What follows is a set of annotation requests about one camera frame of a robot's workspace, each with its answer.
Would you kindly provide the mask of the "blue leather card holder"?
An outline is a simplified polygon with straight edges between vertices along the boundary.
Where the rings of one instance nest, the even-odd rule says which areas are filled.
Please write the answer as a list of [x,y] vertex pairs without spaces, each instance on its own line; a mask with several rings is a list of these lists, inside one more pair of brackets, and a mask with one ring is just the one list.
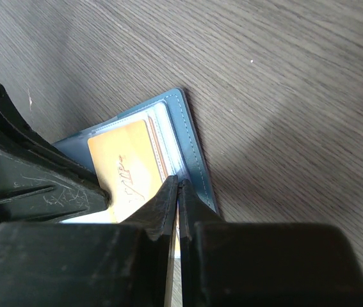
[[[55,147],[96,175],[88,149],[88,139],[113,130],[131,120],[143,119],[147,116],[155,118],[161,127],[165,123],[169,123],[172,126],[175,141],[179,146],[179,151],[184,161],[184,171],[182,176],[177,175],[178,179],[188,179],[192,183],[198,197],[213,212],[217,212],[218,207],[191,118],[190,109],[184,92],[178,88],[141,103],[104,123],[87,128],[58,141],[55,143]],[[67,221],[70,223],[112,223],[108,219],[108,207],[101,212],[69,218]]]

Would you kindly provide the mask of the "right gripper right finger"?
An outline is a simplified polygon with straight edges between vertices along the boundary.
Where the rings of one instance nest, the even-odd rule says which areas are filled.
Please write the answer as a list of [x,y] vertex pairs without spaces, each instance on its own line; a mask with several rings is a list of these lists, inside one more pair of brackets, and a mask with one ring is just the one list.
[[179,184],[184,306],[363,306],[363,272],[337,227],[229,223]]

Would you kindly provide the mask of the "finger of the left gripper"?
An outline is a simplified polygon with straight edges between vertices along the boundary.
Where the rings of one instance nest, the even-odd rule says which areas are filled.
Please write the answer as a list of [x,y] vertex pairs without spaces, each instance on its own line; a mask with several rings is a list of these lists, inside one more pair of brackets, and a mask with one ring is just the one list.
[[0,224],[59,222],[108,202],[96,175],[37,134],[0,84]]

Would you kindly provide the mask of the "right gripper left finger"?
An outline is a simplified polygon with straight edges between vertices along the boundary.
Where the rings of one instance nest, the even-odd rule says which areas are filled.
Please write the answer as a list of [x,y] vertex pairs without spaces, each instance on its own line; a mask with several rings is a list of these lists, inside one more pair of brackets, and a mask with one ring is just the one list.
[[170,306],[177,190],[118,224],[1,224],[0,306]]

